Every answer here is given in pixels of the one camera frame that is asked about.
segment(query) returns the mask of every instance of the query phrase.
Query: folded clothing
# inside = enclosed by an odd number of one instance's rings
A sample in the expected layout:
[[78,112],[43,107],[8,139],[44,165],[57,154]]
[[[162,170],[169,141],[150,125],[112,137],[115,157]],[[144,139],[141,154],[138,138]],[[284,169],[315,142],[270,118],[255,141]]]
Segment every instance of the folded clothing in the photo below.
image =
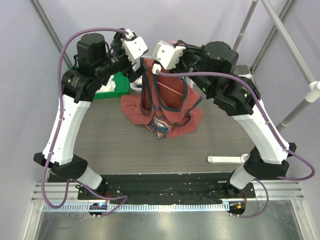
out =
[[123,95],[123,113],[133,124],[145,125],[155,132],[159,139],[196,130],[203,114],[196,106],[202,97],[184,79],[153,74],[153,62],[150,58],[140,59],[140,64],[145,63],[148,67],[142,76],[141,95]]

